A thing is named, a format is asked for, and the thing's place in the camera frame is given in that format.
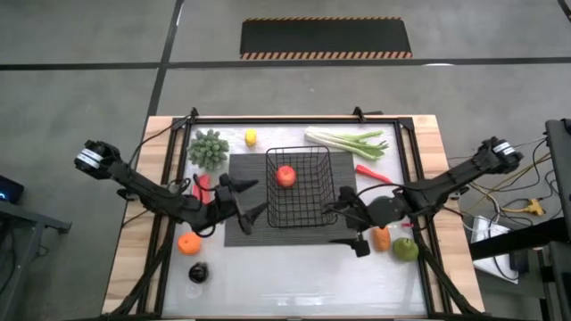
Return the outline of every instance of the concrete floor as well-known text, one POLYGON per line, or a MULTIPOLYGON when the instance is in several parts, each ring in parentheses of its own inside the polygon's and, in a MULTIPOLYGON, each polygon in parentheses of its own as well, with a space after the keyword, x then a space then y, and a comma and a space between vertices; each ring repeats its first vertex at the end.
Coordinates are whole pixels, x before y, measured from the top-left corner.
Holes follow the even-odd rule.
MULTIPOLYGON (((174 0, 0 0, 0 64, 157 62, 173 7, 174 0)), ((171 60, 236 60, 243 18, 288 15, 401 16, 415 58, 571 56, 571 24, 554 0, 186 0, 171 60)), ((51 252, 34 264, 18 319, 100 312, 125 203, 114 183, 96 182, 72 162, 87 139, 130 155, 155 77, 156 70, 0 71, 0 174, 28 188, 26 208, 73 221, 69 235, 46 233, 51 252)), ((570 83, 566 64, 169 70, 157 113, 194 106, 213 115, 333 114, 359 105, 436 114, 449 156, 466 156, 492 135, 524 143, 542 134, 545 120, 570 117, 570 83)), ((523 150, 528 161, 532 150, 523 150)), ((547 192, 540 184, 499 199, 547 192)), ((477 196, 464 196, 462 207, 477 196)), ((555 198, 545 205, 559 210, 555 198)), ((491 207, 476 213, 489 217, 491 207)), ((541 318, 532 299, 541 286, 505 290, 478 277, 488 312, 541 318)))

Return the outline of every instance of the wire basket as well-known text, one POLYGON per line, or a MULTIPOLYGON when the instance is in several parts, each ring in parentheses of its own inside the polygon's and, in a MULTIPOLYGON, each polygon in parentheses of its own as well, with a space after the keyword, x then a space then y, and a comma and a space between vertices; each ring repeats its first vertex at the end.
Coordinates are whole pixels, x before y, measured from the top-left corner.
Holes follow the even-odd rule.
POLYGON ((323 204, 335 201, 329 149, 325 146, 270 148, 266 152, 268 224, 272 227, 315 227, 337 221, 322 214, 323 204), (297 179, 292 187, 277 183, 277 169, 291 166, 297 179))

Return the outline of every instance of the wooden table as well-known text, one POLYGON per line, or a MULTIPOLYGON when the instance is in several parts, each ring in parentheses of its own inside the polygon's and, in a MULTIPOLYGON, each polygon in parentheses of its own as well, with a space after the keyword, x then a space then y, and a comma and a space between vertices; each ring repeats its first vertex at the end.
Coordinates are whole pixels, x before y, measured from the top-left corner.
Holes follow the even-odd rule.
MULTIPOLYGON (((323 116, 299 116, 300 118, 321 117, 323 116)), ((328 116, 329 118, 348 118, 356 116, 328 116)), ((383 118, 391 116, 368 116, 369 118, 383 118)), ((425 171, 426 178, 435 177, 448 169, 448 162, 444 152, 442 138, 438 129, 438 123, 434 115, 402 115, 402 117, 412 117, 414 120, 415 131, 418 140, 418 149, 422 166, 425 171)), ((201 117, 202 119, 216 119, 216 116, 201 117)), ((145 129, 145 139, 149 136, 156 135, 158 132, 171 124, 173 117, 158 116, 151 117, 147 122, 145 129)), ((148 177, 155 183, 160 183, 162 168, 165 161, 165 154, 169 139, 169 131, 157 136, 149 141, 141 148, 137 171, 148 177)), ((407 154, 412 153, 410 147, 406 144, 405 150, 407 154)), ((176 142, 175 154, 172 162, 172 175, 178 165, 178 153, 180 151, 181 139, 176 142)), ((412 178, 415 177, 412 157, 409 160, 409 171, 412 178)), ((457 208, 456 202, 449 202, 449 207, 457 208)), ((144 209, 140 203, 131 202, 126 210, 125 220, 132 218, 144 209)), ((138 278, 143 274, 145 267, 145 257, 149 243, 149 235, 153 224, 153 214, 146 213, 141 218, 130 222, 125 226, 121 233, 120 239, 113 262, 112 272, 103 303, 103 313, 110 312, 122 302, 128 292, 137 282, 138 278)), ((476 280, 476 273, 472 264, 472 259, 468 250, 468 241, 464 233, 461 218, 446 210, 441 211, 434 217, 434 225, 438 236, 438 242, 443 258, 444 270, 456 284, 460 292, 468 299, 468 301, 476 308, 484 311, 484 304, 480 295, 480 290, 476 280)), ((151 291, 149 293, 149 307, 153 305, 154 294, 156 293, 156 284, 158 273, 154 276, 151 283, 151 291)), ((434 295, 434 303, 436 310, 442 310, 440 302, 440 294, 434 275, 430 274, 431 289, 434 295)))

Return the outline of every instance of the black mat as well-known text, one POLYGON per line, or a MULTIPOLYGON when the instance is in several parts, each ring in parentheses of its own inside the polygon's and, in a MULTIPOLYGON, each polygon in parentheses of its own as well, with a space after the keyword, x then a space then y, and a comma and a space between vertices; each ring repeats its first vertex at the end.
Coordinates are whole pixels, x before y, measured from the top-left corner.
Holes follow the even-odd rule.
MULTIPOLYGON (((236 179, 259 179, 260 182, 239 196, 244 209, 250 209, 266 201, 266 154, 230 155, 228 174, 236 179)), ((355 186, 353 157, 348 152, 331 152, 331 167, 334 173, 335 198, 342 185, 355 186)), ((302 245, 326 244, 337 238, 354 237, 347 229, 345 218, 339 217, 330 226, 304 228, 274 228, 268 225, 264 212, 254 225, 252 235, 244 235, 236 217, 226 220, 224 246, 256 245, 302 245)))
POLYGON ((400 17, 251 18, 242 23, 241 59, 410 58, 400 17))

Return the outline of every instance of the red apple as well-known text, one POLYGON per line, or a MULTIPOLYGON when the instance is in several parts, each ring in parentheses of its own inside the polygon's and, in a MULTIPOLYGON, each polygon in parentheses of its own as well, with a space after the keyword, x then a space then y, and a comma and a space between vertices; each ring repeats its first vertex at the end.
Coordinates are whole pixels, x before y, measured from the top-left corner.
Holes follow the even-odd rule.
POLYGON ((292 187, 295 183, 295 170, 291 166, 280 166, 277 169, 277 183, 282 187, 292 187))

